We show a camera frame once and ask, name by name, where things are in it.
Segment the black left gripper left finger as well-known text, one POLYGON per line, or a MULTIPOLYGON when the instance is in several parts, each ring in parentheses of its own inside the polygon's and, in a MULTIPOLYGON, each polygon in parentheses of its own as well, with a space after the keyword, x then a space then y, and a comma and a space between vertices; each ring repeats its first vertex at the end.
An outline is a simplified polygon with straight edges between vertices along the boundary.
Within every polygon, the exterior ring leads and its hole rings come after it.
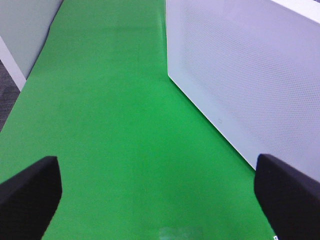
POLYGON ((45 156, 0 185, 0 238, 40 240, 62 198, 58 158, 45 156))

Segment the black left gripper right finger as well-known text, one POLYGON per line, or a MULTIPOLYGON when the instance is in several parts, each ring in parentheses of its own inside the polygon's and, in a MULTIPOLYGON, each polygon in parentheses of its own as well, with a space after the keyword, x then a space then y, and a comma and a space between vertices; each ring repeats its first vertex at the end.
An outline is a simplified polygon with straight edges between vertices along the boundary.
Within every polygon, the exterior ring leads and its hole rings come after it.
POLYGON ((320 238, 318 181, 271 154, 260 154, 253 190, 279 240, 320 238))

